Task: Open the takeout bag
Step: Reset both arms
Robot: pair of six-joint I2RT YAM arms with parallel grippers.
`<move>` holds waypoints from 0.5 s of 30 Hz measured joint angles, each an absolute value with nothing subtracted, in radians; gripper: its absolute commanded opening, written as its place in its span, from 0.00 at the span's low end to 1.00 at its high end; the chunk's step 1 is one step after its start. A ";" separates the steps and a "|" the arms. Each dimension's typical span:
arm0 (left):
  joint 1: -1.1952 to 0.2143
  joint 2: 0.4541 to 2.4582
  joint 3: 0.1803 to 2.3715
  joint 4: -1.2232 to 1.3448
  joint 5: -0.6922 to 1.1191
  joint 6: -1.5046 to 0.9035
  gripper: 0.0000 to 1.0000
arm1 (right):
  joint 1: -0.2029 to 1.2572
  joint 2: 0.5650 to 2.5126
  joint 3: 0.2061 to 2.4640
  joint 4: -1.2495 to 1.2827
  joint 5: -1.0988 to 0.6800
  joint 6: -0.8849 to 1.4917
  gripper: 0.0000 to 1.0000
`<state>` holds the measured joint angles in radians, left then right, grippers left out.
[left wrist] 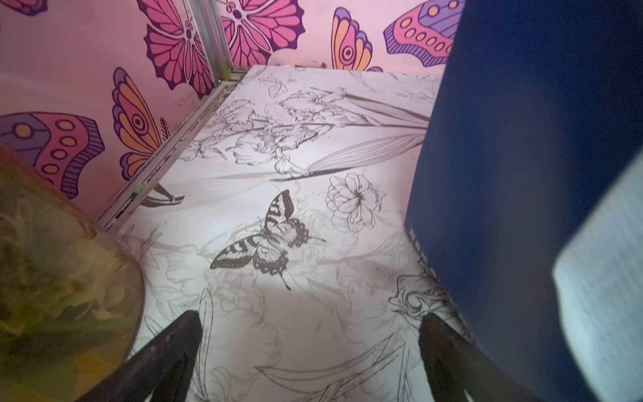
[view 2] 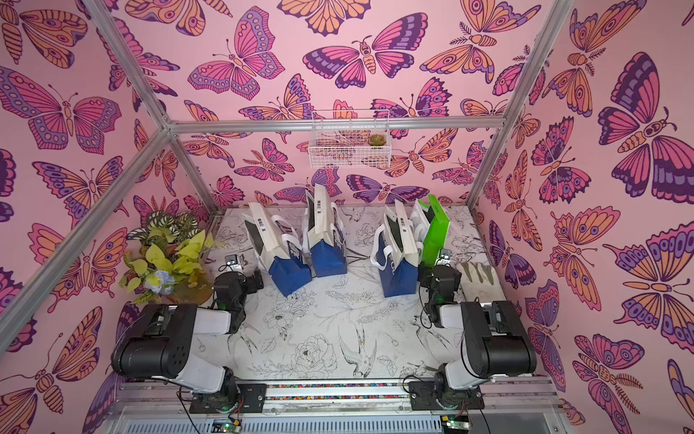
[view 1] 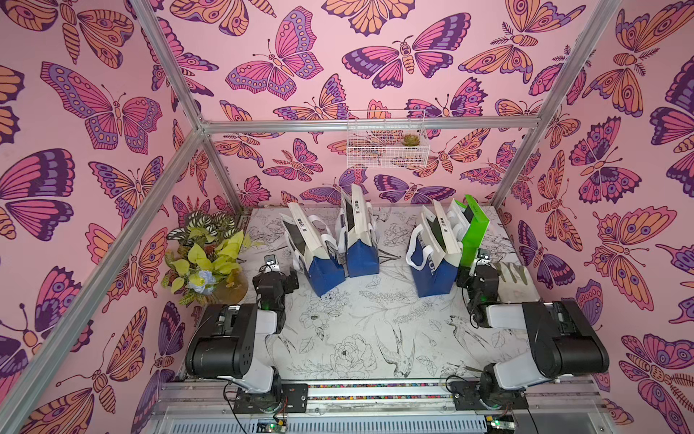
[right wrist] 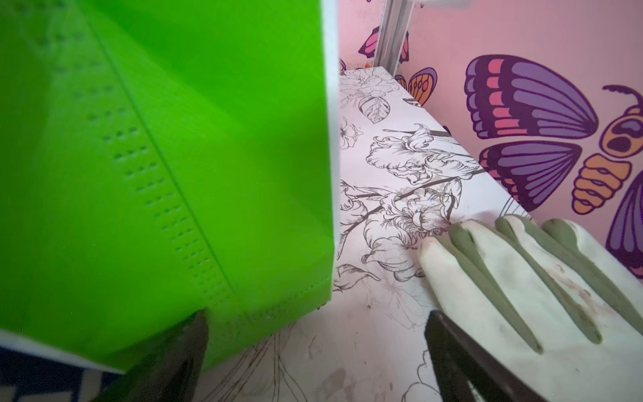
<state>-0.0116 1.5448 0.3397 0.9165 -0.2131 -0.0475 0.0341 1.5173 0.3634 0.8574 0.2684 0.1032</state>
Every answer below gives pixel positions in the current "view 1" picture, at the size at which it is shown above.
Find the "blue white takeout bag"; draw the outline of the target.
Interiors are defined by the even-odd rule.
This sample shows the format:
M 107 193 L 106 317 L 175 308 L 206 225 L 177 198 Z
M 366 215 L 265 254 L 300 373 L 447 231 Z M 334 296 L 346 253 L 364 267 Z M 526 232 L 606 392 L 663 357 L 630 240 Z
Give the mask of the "blue white takeout bag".
M 462 257 L 462 243 L 455 238 L 443 206 L 436 200 L 432 204 L 433 211 L 422 206 L 405 256 L 420 298 L 449 294 Z

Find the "green white takeout bag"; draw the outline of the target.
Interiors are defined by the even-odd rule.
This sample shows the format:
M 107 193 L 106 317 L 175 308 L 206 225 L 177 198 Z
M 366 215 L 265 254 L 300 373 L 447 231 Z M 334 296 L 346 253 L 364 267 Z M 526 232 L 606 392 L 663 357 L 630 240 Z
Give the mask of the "green white takeout bag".
M 460 266 L 473 267 L 490 223 L 475 197 L 465 195 L 464 201 L 453 200 L 446 212 L 455 239 L 462 244 Z

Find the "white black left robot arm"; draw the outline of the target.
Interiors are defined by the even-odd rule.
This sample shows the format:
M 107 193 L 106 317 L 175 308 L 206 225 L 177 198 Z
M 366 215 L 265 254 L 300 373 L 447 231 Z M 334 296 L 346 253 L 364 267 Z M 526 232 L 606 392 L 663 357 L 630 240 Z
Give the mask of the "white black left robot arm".
M 299 288 L 296 271 L 265 268 L 252 279 L 260 299 L 240 305 L 209 305 L 188 345 L 186 372 L 232 382 L 250 395 L 281 396 L 282 381 L 266 339 L 287 319 L 287 295 Z

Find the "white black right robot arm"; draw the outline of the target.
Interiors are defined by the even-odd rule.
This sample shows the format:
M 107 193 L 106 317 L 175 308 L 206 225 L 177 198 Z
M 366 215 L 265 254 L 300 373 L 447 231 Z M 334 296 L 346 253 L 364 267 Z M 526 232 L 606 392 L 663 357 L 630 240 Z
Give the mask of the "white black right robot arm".
M 501 275 L 490 265 L 461 269 L 457 286 L 467 297 L 472 325 L 522 331 L 529 338 L 525 353 L 482 370 L 476 393 L 485 407 L 511 405 L 528 388 L 565 375 L 608 371 L 607 349 L 575 300 L 504 303 L 499 298 Z

